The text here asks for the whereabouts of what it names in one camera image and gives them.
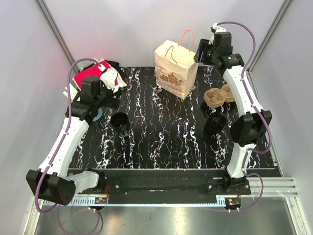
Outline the cream bear paper bag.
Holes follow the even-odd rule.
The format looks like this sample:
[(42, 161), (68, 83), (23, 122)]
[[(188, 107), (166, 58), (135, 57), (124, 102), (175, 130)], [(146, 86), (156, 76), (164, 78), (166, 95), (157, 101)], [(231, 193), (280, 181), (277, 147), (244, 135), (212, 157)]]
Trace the cream bear paper bag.
[(181, 45), (182, 40), (178, 43), (166, 40), (154, 51), (154, 56), (156, 84), (184, 100), (194, 88), (199, 64), (192, 51), (195, 37), (188, 48)]

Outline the brown pulp cup carrier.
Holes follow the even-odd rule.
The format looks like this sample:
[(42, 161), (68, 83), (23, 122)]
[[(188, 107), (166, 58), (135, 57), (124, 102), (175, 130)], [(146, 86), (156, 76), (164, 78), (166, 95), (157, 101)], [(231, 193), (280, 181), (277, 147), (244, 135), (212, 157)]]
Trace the brown pulp cup carrier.
[(234, 95), (228, 84), (223, 85), (220, 89), (212, 88), (204, 93), (204, 101), (210, 108), (221, 107), (224, 103), (235, 101)]

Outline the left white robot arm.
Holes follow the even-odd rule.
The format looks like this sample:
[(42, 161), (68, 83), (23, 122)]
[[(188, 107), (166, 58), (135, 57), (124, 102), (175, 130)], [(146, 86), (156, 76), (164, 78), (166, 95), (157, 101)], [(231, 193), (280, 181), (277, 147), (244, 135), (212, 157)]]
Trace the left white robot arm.
[(84, 170), (68, 176), (74, 152), (97, 117), (101, 107), (118, 108), (116, 93), (125, 86), (119, 75), (85, 77), (81, 89), (68, 106), (62, 130), (46, 159), (37, 170), (26, 175), (36, 200), (68, 205), (73, 197), (87, 189), (96, 194), (105, 190), (105, 176), (97, 170)]

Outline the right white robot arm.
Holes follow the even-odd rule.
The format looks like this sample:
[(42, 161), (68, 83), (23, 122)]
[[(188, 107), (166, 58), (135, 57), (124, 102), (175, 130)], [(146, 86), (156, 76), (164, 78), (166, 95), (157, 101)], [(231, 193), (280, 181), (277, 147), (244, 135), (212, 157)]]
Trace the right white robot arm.
[(215, 29), (210, 40), (201, 39), (194, 56), (195, 62), (214, 65), (223, 72), (238, 109), (239, 118), (231, 125), (234, 142), (231, 160), (222, 178), (224, 192), (233, 194), (246, 185), (246, 168), (257, 141), (269, 133), (271, 111), (263, 109), (246, 78), (244, 61), (233, 53), (232, 35), (224, 29)]

